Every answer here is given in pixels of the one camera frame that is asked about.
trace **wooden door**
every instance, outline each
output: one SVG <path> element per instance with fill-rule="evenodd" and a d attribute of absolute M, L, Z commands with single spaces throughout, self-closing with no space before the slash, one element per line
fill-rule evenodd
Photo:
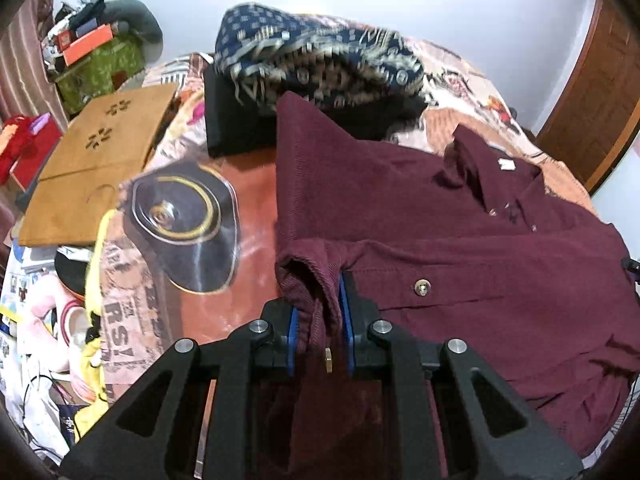
<path fill-rule="evenodd" d="M 589 192 L 599 185 L 640 120 L 640 46 L 608 0 L 596 0 L 569 81 L 536 139 Z"/>

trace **orange box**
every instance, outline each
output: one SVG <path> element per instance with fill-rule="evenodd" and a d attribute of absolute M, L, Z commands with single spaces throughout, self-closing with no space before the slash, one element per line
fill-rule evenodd
<path fill-rule="evenodd" d="M 101 46 L 113 39 L 113 33 L 109 25 L 101 25 L 100 27 L 92 30 L 88 34 L 85 34 L 79 40 L 75 40 L 68 48 L 62 53 L 65 57 L 66 65 L 69 66 L 75 63 L 82 56 L 86 56 L 94 48 Z"/>

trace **metal screw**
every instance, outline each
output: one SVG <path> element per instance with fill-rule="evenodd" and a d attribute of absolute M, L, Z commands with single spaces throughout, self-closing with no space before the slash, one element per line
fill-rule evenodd
<path fill-rule="evenodd" d="M 455 354 L 463 354 L 466 352 L 466 343 L 462 339 L 450 339 L 447 343 L 449 350 Z"/>
<path fill-rule="evenodd" d="M 178 339 L 178 341 L 175 342 L 175 349 L 181 354 L 191 352 L 191 350 L 193 350 L 193 341 L 187 338 Z"/>
<path fill-rule="evenodd" d="M 379 319 L 373 323 L 373 330 L 378 332 L 379 334 L 386 334 L 387 332 L 391 332 L 393 325 L 384 319 Z"/>
<path fill-rule="evenodd" d="M 269 323 L 267 323 L 263 319 L 254 319 L 251 323 L 249 323 L 249 330 L 251 332 L 255 332 L 257 334 L 261 334 L 269 327 Z"/>

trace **red box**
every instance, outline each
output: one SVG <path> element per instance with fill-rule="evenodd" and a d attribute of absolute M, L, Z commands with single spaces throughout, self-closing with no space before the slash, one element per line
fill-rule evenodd
<path fill-rule="evenodd" d="M 47 155 L 53 150 L 58 139 L 62 137 L 51 114 L 38 117 L 31 123 L 29 130 L 30 134 L 34 134 L 33 140 L 11 168 L 11 176 L 23 191 L 29 187 Z"/>

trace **striped curtain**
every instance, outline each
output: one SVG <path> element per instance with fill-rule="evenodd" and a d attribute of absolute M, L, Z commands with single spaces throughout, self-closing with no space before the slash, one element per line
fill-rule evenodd
<path fill-rule="evenodd" d="M 53 0 L 25 0 L 7 30 L 0 31 L 0 120 L 50 112 L 61 131 L 67 119 L 55 86 L 47 80 L 40 41 L 53 26 Z M 15 192 L 0 186 L 0 277 L 9 249 L 2 241 L 14 225 Z"/>

